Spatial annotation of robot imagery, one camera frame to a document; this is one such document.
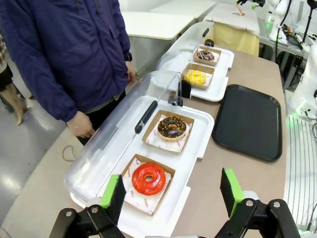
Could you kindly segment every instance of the hand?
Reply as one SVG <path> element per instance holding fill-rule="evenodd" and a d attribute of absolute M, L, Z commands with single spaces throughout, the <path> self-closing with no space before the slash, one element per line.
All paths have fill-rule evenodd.
<path fill-rule="evenodd" d="M 95 133 L 89 117 L 82 112 L 77 112 L 66 124 L 70 131 L 78 137 L 90 138 Z"/>
<path fill-rule="evenodd" d="M 128 77 L 129 77 L 128 86 L 130 86 L 130 85 L 135 83 L 136 72 L 135 72 L 133 65 L 130 61 L 126 61 L 125 64 L 128 67 Z"/>

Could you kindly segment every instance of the green tape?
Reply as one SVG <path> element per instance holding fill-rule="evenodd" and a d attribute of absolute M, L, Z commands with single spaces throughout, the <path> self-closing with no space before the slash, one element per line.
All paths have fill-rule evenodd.
<path fill-rule="evenodd" d="M 108 185 L 105 189 L 105 192 L 100 202 L 100 206 L 102 206 L 103 208 L 107 208 L 111 204 L 111 199 L 112 199 L 114 190 L 116 188 L 116 185 L 118 183 L 119 176 L 120 175 L 111 175 Z"/>
<path fill-rule="evenodd" d="M 234 175 L 233 170 L 232 169 L 224 169 L 224 171 L 225 171 L 227 178 L 230 182 L 231 191 L 232 191 L 232 195 L 233 195 L 233 199 L 234 199 L 234 204 L 233 204 L 231 215 L 230 215 L 230 217 L 231 217 L 233 215 L 233 213 L 235 212 L 237 205 L 244 199 L 244 195 L 243 195 L 242 189 L 240 187 L 240 184 L 236 178 L 236 175 Z"/>

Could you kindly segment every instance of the navy hoodie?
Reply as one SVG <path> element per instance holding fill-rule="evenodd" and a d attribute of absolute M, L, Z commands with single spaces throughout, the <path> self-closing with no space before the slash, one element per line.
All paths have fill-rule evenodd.
<path fill-rule="evenodd" d="M 118 0 L 0 0 L 1 33 L 41 106 L 65 122 L 122 92 L 130 43 Z"/>

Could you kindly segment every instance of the plaid shirt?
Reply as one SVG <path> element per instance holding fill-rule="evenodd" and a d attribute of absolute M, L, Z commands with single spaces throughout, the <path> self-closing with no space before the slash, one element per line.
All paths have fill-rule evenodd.
<path fill-rule="evenodd" d="M 5 64 L 5 50 L 6 46 L 2 35 L 0 35 L 0 68 Z"/>

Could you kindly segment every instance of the black tray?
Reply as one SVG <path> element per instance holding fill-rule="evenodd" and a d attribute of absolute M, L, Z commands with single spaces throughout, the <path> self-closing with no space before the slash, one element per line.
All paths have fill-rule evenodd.
<path fill-rule="evenodd" d="M 229 85 L 212 137 L 216 143 L 234 151 L 275 161 L 282 154 L 281 106 L 267 94 Z"/>

